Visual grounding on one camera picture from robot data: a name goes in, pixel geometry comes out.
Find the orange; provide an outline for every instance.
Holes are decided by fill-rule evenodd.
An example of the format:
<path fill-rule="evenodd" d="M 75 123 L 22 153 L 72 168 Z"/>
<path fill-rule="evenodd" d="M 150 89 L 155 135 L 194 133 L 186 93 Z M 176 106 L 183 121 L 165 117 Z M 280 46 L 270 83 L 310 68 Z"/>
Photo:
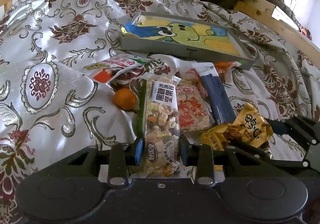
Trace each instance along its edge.
<path fill-rule="evenodd" d="M 137 97 L 129 89 L 120 89 L 113 97 L 113 103 L 122 108 L 124 111 L 130 111 L 137 105 Z"/>

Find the red and white snack bag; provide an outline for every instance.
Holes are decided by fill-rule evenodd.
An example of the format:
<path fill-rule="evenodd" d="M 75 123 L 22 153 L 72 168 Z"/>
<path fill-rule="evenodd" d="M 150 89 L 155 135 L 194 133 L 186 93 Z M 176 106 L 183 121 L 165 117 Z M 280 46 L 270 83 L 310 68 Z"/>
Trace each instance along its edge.
<path fill-rule="evenodd" d="M 208 104 L 197 85 L 192 81 L 182 80 L 176 88 L 179 123 L 183 132 L 204 131 L 214 125 Z"/>

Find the transparent plastic bag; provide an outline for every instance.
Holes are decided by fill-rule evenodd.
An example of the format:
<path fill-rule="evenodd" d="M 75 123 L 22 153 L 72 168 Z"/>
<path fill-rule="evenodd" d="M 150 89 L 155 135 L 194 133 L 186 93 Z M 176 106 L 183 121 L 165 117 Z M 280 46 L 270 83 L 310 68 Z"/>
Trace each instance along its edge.
<path fill-rule="evenodd" d="M 169 177 L 180 170 L 179 113 L 176 86 L 180 78 L 146 73 L 143 127 L 146 149 L 143 169 L 147 176 Z"/>

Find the bed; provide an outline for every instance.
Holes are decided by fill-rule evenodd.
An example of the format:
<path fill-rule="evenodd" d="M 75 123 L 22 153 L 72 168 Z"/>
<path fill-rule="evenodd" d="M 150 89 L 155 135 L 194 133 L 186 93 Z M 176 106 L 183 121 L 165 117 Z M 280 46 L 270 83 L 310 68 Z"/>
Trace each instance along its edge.
<path fill-rule="evenodd" d="M 146 69 L 175 75 L 184 62 L 153 54 L 148 66 L 110 85 L 94 83 L 79 69 L 125 52 L 121 26 L 137 12 L 174 14 L 229 27 L 255 63 L 232 68 L 225 90 L 236 113 L 250 103 L 270 119 L 295 114 L 320 118 L 320 71 L 293 44 L 241 12 L 200 0 L 18 0 L 0 21 L 0 222 L 20 219 L 17 184 L 29 174 L 89 145 L 110 149 L 132 142 L 139 108 L 126 113 L 112 103 L 115 90 L 137 96 Z M 274 159 L 302 160 L 290 136 L 273 135 Z"/>

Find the green leaf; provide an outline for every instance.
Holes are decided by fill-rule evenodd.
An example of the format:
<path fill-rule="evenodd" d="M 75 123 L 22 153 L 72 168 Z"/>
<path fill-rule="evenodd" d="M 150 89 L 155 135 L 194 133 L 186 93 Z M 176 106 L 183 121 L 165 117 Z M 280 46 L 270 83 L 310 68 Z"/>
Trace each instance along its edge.
<path fill-rule="evenodd" d="M 12 172 L 11 165 L 7 164 L 7 166 L 5 167 L 5 173 L 7 174 L 7 176 L 10 176 L 11 172 Z"/>
<path fill-rule="evenodd" d="M 6 151 L 7 153 L 14 152 L 13 148 L 9 145 L 2 145 L 2 146 L 0 146 L 0 149 Z"/>
<path fill-rule="evenodd" d="M 23 170 L 26 169 L 26 168 L 24 167 L 23 162 L 22 162 L 19 158 L 17 158 L 17 157 L 16 157 L 16 162 L 17 162 L 17 164 L 18 164 L 18 166 L 19 166 L 20 169 L 23 169 Z"/>
<path fill-rule="evenodd" d="M 17 166 L 16 166 L 16 164 L 14 162 L 12 164 L 12 168 L 16 173 L 18 173 Z"/>
<path fill-rule="evenodd" d="M 20 156 L 22 158 L 22 160 L 26 163 L 26 164 L 30 164 L 33 163 L 35 161 L 34 157 L 32 157 L 31 159 L 26 155 L 26 153 L 24 152 L 24 150 L 19 149 L 17 151 L 17 156 Z"/>
<path fill-rule="evenodd" d="M 5 159 L 9 157 L 10 155 L 7 155 L 6 153 L 0 153 L 0 159 Z"/>
<path fill-rule="evenodd" d="M 2 166 L 5 166 L 6 164 L 8 164 L 9 163 L 9 161 L 10 161 L 10 158 L 9 159 L 7 159 L 7 160 L 5 160 L 5 161 L 3 161 L 3 163 L 1 164 Z"/>

